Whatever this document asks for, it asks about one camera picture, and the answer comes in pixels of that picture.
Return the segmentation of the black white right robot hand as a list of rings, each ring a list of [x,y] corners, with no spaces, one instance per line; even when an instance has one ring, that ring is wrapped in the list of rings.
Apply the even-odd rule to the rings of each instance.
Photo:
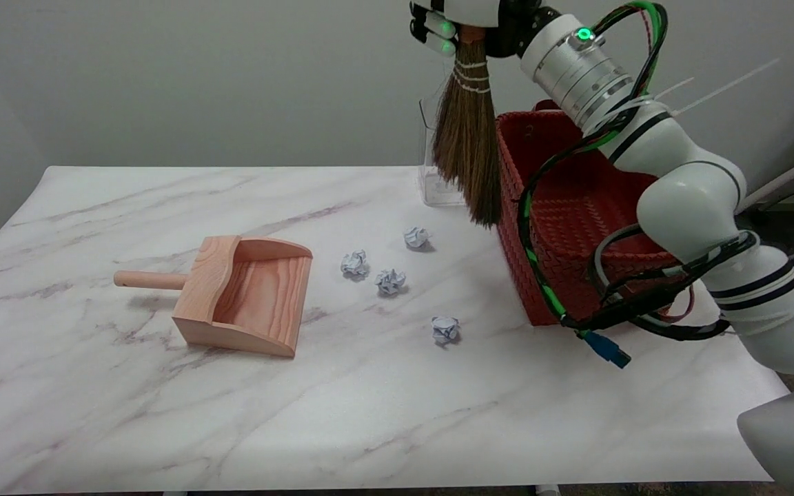
[[[486,56],[522,56],[527,44],[563,13],[542,1],[411,1],[409,30],[435,53],[453,57],[460,31],[480,28]]]

